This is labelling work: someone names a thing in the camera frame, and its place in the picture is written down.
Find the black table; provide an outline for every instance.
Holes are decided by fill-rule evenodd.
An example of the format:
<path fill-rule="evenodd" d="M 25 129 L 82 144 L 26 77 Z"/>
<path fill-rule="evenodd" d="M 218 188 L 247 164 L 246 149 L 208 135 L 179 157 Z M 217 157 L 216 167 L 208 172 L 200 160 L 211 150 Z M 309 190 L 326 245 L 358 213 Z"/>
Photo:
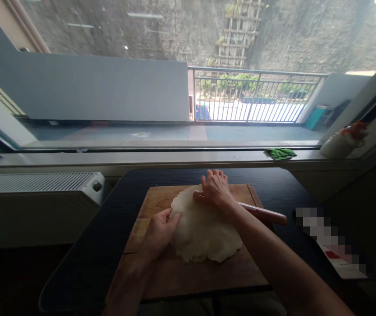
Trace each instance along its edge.
<path fill-rule="evenodd" d="M 252 184 L 265 208 L 285 214 L 288 224 L 275 225 L 277 235 L 328 284 L 338 279 L 315 241 L 295 224 L 296 207 L 319 205 L 289 171 L 282 168 L 222 170 L 230 184 Z M 103 307 L 148 189 L 197 185 L 205 174 L 206 169 L 149 169 L 125 174 L 47 282 L 40 296 L 40 309 L 59 312 Z"/>

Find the rolling pin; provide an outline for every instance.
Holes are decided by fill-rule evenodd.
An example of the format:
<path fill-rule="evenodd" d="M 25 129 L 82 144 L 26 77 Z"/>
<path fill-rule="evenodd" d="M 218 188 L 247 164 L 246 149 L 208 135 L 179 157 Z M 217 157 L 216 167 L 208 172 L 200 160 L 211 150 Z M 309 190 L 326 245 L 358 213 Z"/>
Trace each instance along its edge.
<path fill-rule="evenodd" d="M 200 190 L 194 191 L 193 198 L 198 201 L 212 203 L 209 199 L 205 197 L 204 192 Z M 264 220 L 264 221 L 279 224 L 279 225 L 287 224 L 287 217 L 283 214 L 269 211 L 265 208 L 259 208 L 257 206 L 245 204 L 242 202 L 238 202 L 238 203 L 259 220 Z"/>

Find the wooden cutting board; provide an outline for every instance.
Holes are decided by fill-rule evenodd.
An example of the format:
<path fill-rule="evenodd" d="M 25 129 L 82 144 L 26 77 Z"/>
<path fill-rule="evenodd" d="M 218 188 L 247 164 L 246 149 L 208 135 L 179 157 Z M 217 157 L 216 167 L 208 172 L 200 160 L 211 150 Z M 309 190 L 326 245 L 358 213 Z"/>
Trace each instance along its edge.
<path fill-rule="evenodd" d="M 148 190 L 118 269 L 125 269 L 132 264 L 151 217 L 165 208 L 170 208 L 173 198 L 189 187 L 151 187 Z M 237 201 L 263 207 L 250 184 L 231 184 L 229 188 Z M 271 224 L 266 223 L 266 225 L 274 231 Z M 266 285 L 268 285 L 267 280 L 245 246 L 222 263 L 206 259 L 201 263 L 185 264 L 169 245 L 155 263 L 154 271 L 145 287 L 143 299 Z"/>

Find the pixelated area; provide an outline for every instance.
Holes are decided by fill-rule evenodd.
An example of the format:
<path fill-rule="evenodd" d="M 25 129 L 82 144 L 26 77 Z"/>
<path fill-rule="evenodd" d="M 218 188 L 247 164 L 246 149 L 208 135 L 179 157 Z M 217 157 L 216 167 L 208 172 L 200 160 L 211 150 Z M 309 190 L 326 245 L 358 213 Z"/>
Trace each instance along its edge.
<path fill-rule="evenodd" d="M 357 249 L 346 242 L 345 236 L 339 235 L 338 227 L 331 225 L 331 218 L 324 217 L 323 208 L 296 208 L 296 225 L 318 242 L 340 277 L 371 277 L 364 258 L 359 255 Z"/>

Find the green cloth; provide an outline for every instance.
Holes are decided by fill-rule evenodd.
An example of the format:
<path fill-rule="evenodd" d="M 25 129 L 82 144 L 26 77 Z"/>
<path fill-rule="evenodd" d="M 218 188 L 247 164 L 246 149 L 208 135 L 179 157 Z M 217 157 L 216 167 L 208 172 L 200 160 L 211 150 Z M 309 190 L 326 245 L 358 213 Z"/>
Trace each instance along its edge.
<path fill-rule="evenodd" d="M 270 148 L 265 150 L 274 160 L 283 160 L 296 157 L 296 153 L 289 148 Z"/>

